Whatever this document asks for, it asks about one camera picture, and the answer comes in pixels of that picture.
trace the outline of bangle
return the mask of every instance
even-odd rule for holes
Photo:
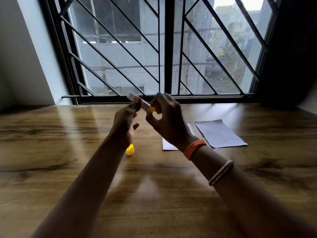
[[[205,141],[203,140],[196,140],[195,142],[191,143],[190,145],[187,146],[187,148],[184,151],[185,157],[190,160],[192,154],[199,148],[204,145],[207,145]]]
[[[218,172],[214,176],[212,176],[212,178],[209,180],[209,185],[213,186],[217,182],[217,180],[219,180],[219,178],[223,176],[224,173],[226,173],[232,167],[233,161],[229,160],[227,163],[224,164],[223,167],[221,167],[220,170],[218,170]]]

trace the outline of white paper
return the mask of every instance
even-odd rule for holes
[[[187,125],[188,125],[188,128],[191,131],[191,133],[193,135],[195,135],[191,125],[190,124],[187,124]],[[162,137],[162,140],[163,140],[163,150],[178,150],[178,148],[176,148],[174,145],[167,142],[163,137]]]
[[[221,119],[195,122],[195,125],[214,148],[247,145]]]

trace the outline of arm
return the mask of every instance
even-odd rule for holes
[[[188,130],[180,105],[171,96],[158,93],[151,105],[162,113],[162,118],[157,120],[147,112],[147,121],[180,151],[198,140]],[[210,180],[227,160],[212,148],[202,146],[193,153],[191,161]],[[315,230],[283,208],[238,167],[225,173],[214,188],[249,237],[317,237]]]
[[[140,107],[137,99],[116,113],[109,135],[37,228],[33,238],[89,237],[122,156],[139,126],[131,124]]]

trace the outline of black curtain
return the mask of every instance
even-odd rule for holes
[[[270,106],[301,103],[317,78],[317,0],[282,0],[257,96]]]

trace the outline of glue stick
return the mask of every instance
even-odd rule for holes
[[[128,95],[126,96],[129,100],[131,100],[132,102],[136,99],[136,98],[140,98],[139,96],[129,92]],[[143,109],[145,112],[147,111],[147,109],[150,108],[151,112],[155,111],[154,107],[151,107],[147,102],[145,102],[143,99],[141,99],[141,109]]]

